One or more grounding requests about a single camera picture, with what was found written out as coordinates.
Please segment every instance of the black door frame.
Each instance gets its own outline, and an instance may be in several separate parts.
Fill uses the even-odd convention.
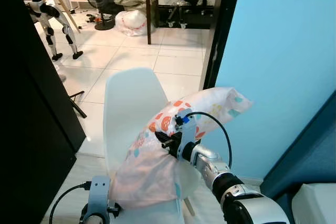
[[[231,22],[233,19],[237,0],[220,0],[220,7],[215,13],[216,21],[213,41],[209,53],[209,61],[205,74],[203,89],[213,88],[216,84],[219,68],[221,66]]]

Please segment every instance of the fan base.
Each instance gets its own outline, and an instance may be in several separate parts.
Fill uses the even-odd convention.
[[[96,24],[94,28],[99,31],[104,31],[104,30],[112,29],[115,24],[116,22],[114,21],[114,19],[110,19],[110,20],[105,20],[104,23],[100,22]]]

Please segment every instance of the black metal frame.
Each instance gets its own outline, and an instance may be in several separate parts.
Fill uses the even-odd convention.
[[[82,116],[82,118],[86,118],[87,115],[84,113],[84,111],[75,103],[75,98],[76,96],[80,95],[80,94],[84,94],[84,91],[80,91],[76,94],[73,94],[73,95],[70,95],[69,98],[70,98],[70,102],[71,102],[71,105],[72,107],[77,110],[77,112]]]
[[[237,0],[221,0],[203,89],[213,88],[221,66]]]

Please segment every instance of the wooden stick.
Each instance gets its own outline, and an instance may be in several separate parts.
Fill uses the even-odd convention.
[[[72,15],[70,14],[68,8],[65,6],[63,0],[58,0],[58,1],[60,2],[61,6],[65,10],[65,12],[68,14],[68,16],[69,16],[71,22],[73,23],[73,25],[75,26],[76,30],[80,33],[80,30],[79,30],[78,26],[76,25],[76,22],[74,21],[74,19],[73,19]]]
[[[191,203],[190,203],[190,201],[189,201],[188,198],[185,198],[185,199],[184,199],[184,203],[185,203],[185,205],[187,206],[187,208],[188,208],[188,210],[189,210],[191,216],[195,216],[195,211],[194,211],[194,209],[193,209],[193,207],[192,207],[192,205],[191,205]]]

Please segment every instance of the white plastic chair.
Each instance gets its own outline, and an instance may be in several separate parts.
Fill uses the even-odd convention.
[[[135,137],[152,116],[167,103],[167,97],[151,69],[135,68],[109,77],[105,90],[103,137],[107,169],[112,178],[124,161]],[[185,202],[194,215],[187,198]],[[184,223],[179,199],[124,211],[113,221],[113,223]]]

